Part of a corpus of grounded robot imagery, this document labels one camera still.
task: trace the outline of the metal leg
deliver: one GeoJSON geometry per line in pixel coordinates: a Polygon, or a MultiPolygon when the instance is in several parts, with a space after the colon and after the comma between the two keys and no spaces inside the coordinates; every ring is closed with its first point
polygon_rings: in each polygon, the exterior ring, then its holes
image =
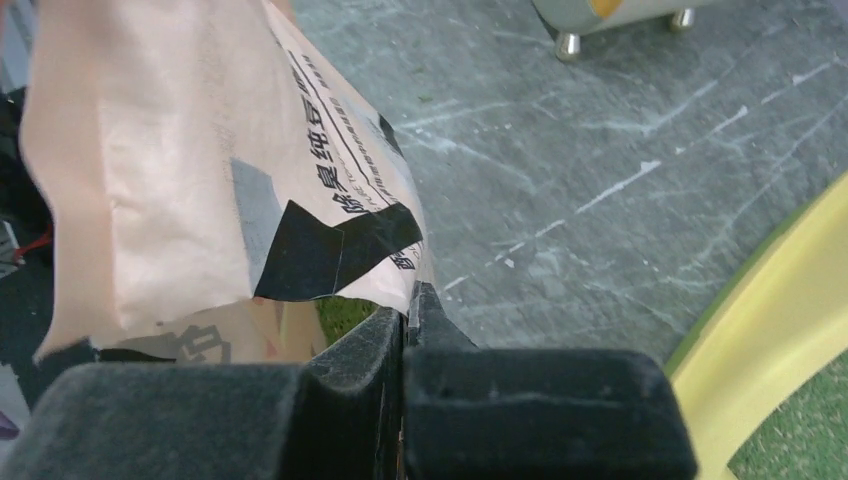
{"type": "Polygon", "coordinates": [[[557,35],[556,56],[563,62],[573,62],[580,56],[580,35],[560,32],[557,35]]]}
{"type": "Polygon", "coordinates": [[[694,8],[686,8],[683,10],[678,10],[671,16],[671,31],[672,32],[685,32],[692,28],[695,24],[695,9],[694,8]]]}

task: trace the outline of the floor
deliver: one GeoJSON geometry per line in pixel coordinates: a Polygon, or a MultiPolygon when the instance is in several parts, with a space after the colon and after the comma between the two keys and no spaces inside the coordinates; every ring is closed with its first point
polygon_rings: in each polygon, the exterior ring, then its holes
{"type": "MultiPolygon", "coordinates": [[[[824,0],[727,1],[682,36],[659,21],[596,34],[573,65],[529,0],[294,3],[395,126],[442,301],[481,346],[662,361],[756,245],[848,169],[848,30],[824,0]]],[[[0,362],[30,403],[92,355],[29,362],[50,315],[37,268],[0,281],[0,362]]],[[[825,379],[835,405],[845,364],[825,379]]],[[[784,448],[763,441],[741,478],[836,478],[795,457],[760,469],[759,449],[784,448]]]]}

